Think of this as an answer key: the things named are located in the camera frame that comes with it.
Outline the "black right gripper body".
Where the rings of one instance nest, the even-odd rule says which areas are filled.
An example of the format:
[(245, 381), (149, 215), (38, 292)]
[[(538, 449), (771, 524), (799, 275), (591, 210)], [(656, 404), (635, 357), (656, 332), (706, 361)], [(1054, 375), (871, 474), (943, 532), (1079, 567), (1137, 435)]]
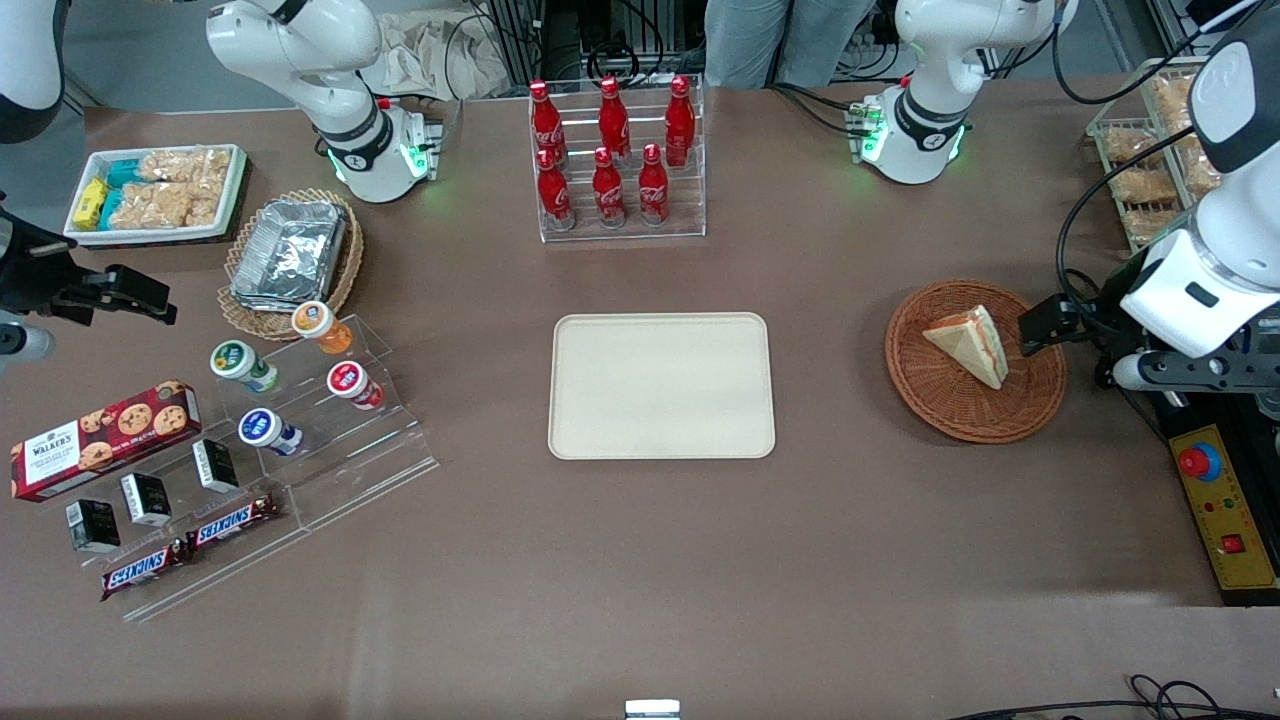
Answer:
[(18, 316), (55, 316), (55, 302), (76, 282), (76, 241), (1, 210), (1, 309)]

